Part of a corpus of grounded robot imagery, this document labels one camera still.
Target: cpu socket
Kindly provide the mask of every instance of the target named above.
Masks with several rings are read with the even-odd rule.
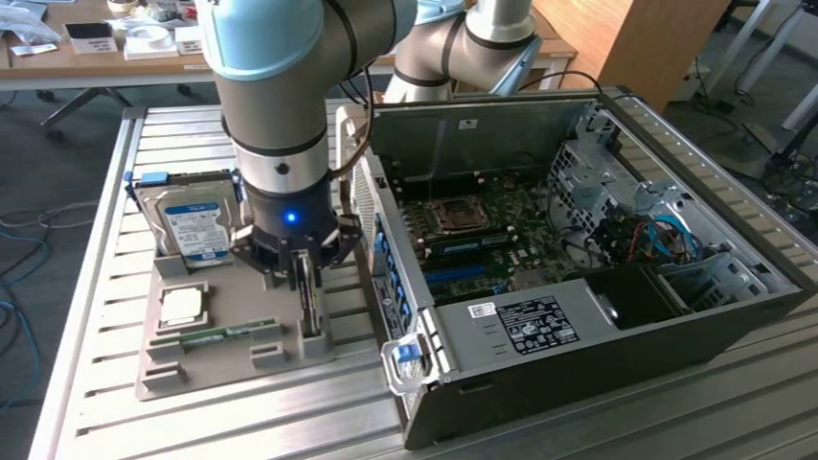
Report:
[[[487,228],[491,225],[477,196],[433,201],[433,211],[443,234],[457,234]]]

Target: power supply label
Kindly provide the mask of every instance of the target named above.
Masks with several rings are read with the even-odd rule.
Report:
[[[580,340],[553,296],[498,307],[498,316],[521,355]]]
[[[218,203],[187,204],[166,208],[170,230],[182,255],[194,261],[207,261],[227,255],[227,229],[218,220]]]

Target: metal rack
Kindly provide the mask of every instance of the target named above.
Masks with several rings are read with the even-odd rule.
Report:
[[[636,99],[621,105],[776,247],[818,276],[812,246],[784,220],[766,215],[761,201],[656,113]],[[330,125],[338,106],[333,102],[327,109]],[[646,452],[652,458],[777,459],[818,449],[812,301],[708,364],[431,448],[403,450],[358,272],[349,265],[327,280],[342,289],[330,295],[341,341],[335,361],[141,402],[137,352],[155,241],[121,177],[125,171],[213,171],[233,162],[218,106],[127,112],[32,459],[645,458]]]

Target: blue cable on floor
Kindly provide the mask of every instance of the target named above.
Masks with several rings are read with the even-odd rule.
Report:
[[[31,326],[28,324],[28,320],[26,319],[26,315],[22,313],[20,310],[16,309],[15,305],[2,300],[0,300],[0,308],[8,310],[10,314],[16,314],[16,319],[20,321],[20,324],[23,325],[23,331],[26,332],[26,337],[28,338],[28,344],[31,345],[31,350],[35,355],[35,373],[31,376],[31,380],[28,381],[28,384],[23,386],[15,392],[15,394],[6,401],[3,406],[0,406],[0,414],[3,414],[7,411],[7,409],[12,406],[12,404],[15,404],[20,399],[23,399],[26,394],[28,394],[28,392],[35,389],[35,387],[38,386],[38,383],[40,382],[40,349],[38,348],[38,342],[35,341],[35,335],[31,332]]]
[[[35,243],[38,243],[43,247],[43,255],[40,257],[40,260],[35,264],[35,266],[32,266],[31,269],[26,273],[23,273],[20,276],[14,278],[11,281],[7,281],[6,283],[0,284],[0,286],[8,287],[12,284],[19,283],[20,281],[23,281],[23,279],[26,279],[26,277],[30,276],[35,271],[38,271],[40,269],[40,267],[44,265],[46,261],[48,260],[48,243],[46,241],[38,239],[38,238],[19,237],[19,236],[12,235],[11,233],[3,232],[3,231],[0,231],[0,237],[8,238],[10,240],[16,240],[19,242],[35,242]]]

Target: blue cable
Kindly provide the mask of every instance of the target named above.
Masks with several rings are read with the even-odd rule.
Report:
[[[693,236],[690,235],[690,232],[688,231],[688,228],[685,227],[682,221],[676,216],[657,216],[654,220],[658,222],[670,223],[674,227],[677,227],[677,229],[682,233],[682,237],[685,238],[686,244],[693,248],[696,257],[698,258],[702,248],[698,247],[698,245],[693,241]],[[649,226],[649,235],[652,237],[652,241],[656,242],[656,248],[665,255],[670,256],[670,250],[668,249],[668,247],[665,247],[665,244],[656,241],[656,239],[658,238],[658,235],[657,235],[656,229],[653,228],[653,224]]]
[[[20,281],[23,281],[23,279],[26,279],[26,277],[28,277],[44,265],[46,261],[48,260],[48,243],[46,241],[38,239],[38,238],[18,237],[18,236],[15,236],[15,235],[12,235],[10,233],[6,233],[3,231],[0,231],[0,237],[8,238],[10,240],[18,240],[19,242],[35,242],[36,244],[39,244],[43,247],[43,256],[40,257],[40,260],[38,261],[35,266],[32,266],[31,269],[26,273],[23,273],[20,276],[14,278],[11,281],[0,284],[0,286],[8,287],[12,284],[19,283]]]
[[[16,309],[16,307],[11,303],[4,302],[2,300],[0,300],[0,307],[7,309],[11,314],[16,314],[16,318],[19,319],[20,324],[23,325],[23,331],[26,332],[26,337],[28,338],[28,344],[31,345],[31,351],[35,355],[35,373],[31,376],[31,380],[28,381],[28,384],[23,386],[15,392],[10,400],[6,401],[3,406],[0,406],[0,414],[3,414],[7,411],[7,409],[12,406],[12,404],[15,404],[26,396],[26,394],[28,394],[28,392],[35,389],[35,387],[38,386],[38,383],[40,382],[40,349],[38,348],[38,342],[35,341],[35,335],[31,332],[31,326],[28,325],[28,320],[26,319],[26,315],[22,313],[20,310]]]

